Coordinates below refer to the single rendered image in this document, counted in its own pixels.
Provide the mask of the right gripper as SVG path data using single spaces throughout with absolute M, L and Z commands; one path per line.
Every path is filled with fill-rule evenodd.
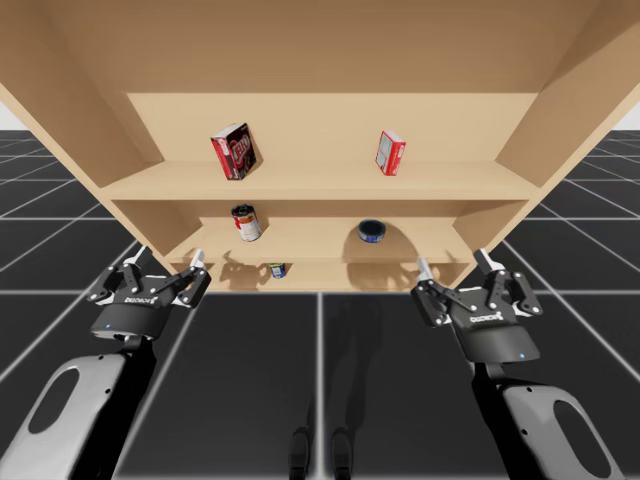
M 451 322 L 466 359 L 471 363 L 518 363 L 540 358 L 540 351 L 516 316 L 541 314 L 541 305 L 526 276 L 494 261 L 484 248 L 473 253 L 485 276 L 486 305 L 465 303 L 456 290 L 435 280 L 425 258 L 410 294 L 428 327 Z

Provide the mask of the red and white carton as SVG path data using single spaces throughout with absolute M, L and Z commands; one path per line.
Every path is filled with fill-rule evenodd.
M 406 142 L 394 131 L 383 130 L 376 154 L 376 164 L 386 176 L 396 176 Z

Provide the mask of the blue flat can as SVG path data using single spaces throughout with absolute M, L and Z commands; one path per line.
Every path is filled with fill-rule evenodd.
M 358 236 L 366 243 L 380 243 L 386 234 L 386 225 L 376 219 L 362 220 L 358 225 Z

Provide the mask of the pale wooden shelf unit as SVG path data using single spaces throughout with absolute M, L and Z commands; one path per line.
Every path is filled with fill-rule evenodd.
M 215 290 L 404 291 L 421 257 L 455 286 L 640 102 L 640 0 L 0 0 L 0 102 Z M 236 123 L 256 163 L 227 180 Z

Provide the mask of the dark red carton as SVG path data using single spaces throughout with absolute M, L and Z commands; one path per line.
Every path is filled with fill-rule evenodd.
M 256 163 L 247 123 L 229 125 L 214 135 L 211 143 L 227 180 L 244 179 Z

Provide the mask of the red and white can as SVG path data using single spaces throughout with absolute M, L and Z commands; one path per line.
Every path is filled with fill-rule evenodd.
M 257 240 L 262 230 L 254 207 L 251 204 L 239 204 L 231 209 L 231 216 L 240 237 L 247 242 Z

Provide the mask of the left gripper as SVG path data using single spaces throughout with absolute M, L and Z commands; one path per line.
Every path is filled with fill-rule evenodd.
M 109 265 L 86 294 L 88 302 L 103 308 L 91 333 L 104 339 L 158 339 L 172 306 L 195 308 L 206 293 L 211 276 L 204 257 L 204 251 L 197 249 L 185 270 L 172 276 L 146 275 L 141 295 L 134 293 L 141 288 L 141 267 L 151 258 L 148 246 L 120 264 Z

